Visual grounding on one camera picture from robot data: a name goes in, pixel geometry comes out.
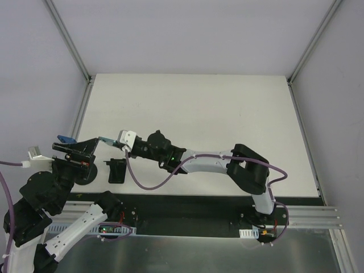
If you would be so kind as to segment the black smartphone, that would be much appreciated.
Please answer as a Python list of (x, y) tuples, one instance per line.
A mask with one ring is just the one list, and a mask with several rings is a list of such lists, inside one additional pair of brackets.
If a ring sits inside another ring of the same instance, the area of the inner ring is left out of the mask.
[(101, 137), (101, 136), (99, 136), (98, 139), (99, 139), (99, 141), (104, 142), (105, 144), (107, 144), (110, 147), (120, 148), (120, 143), (117, 140), (105, 138), (105, 137)]
[(74, 138), (68, 137), (68, 136), (63, 136), (63, 135), (58, 135), (57, 139), (64, 144), (74, 144), (77, 143), (77, 141)]

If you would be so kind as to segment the black folding phone stand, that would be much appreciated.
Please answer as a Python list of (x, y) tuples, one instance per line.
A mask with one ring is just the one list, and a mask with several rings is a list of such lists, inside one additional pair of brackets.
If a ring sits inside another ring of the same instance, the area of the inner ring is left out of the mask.
[(109, 184), (123, 184), (126, 176), (126, 159), (113, 159), (105, 161), (109, 167)]

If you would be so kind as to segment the black round-base phone stand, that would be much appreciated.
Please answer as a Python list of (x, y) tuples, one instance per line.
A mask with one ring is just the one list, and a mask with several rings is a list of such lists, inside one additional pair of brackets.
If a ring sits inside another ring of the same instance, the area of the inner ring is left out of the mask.
[(89, 167), (88, 177), (84, 178), (84, 179), (77, 178), (75, 183), (77, 185), (88, 185), (88, 184), (92, 183), (95, 180), (95, 178), (97, 177), (97, 173), (98, 173), (97, 166), (95, 164), (92, 164)]

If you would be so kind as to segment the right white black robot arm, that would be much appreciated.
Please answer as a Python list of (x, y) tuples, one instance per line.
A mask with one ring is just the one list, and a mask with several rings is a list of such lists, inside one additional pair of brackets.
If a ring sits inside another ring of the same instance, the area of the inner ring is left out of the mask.
[(157, 162), (159, 168), (171, 176), (194, 172), (228, 175), (241, 190), (251, 194), (260, 223), (267, 225), (276, 218), (274, 202), (267, 189), (269, 162), (243, 144), (236, 144), (227, 151), (193, 151), (174, 146), (159, 130), (147, 140), (133, 131), (122, 130), (118, 141), (123, 145), (121, 150), (126, 153), (129, 170), (129, 159), (141, 157)]

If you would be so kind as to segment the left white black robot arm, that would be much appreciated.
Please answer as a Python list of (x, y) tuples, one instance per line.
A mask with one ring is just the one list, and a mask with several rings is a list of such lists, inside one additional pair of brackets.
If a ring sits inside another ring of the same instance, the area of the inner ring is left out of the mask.
[(55, 272), (67, 252), (101, 222), (118, 221), (121, 202), (110, 191), (100, 193), (95, 202), (63, 232), (43, 243), (42, 236), (52, 217), (63, 211), (72, 188), (79, 181), (92, 181), (94, 152), (99, 138), (77, 143), (54, 143), (53, 150), (65, 158), (46, 158), (35, 151), (31, 162), (44, 162), (21, 187), (22, 198), (9, 202), (3, 228), (7, 248), (1, 272)]

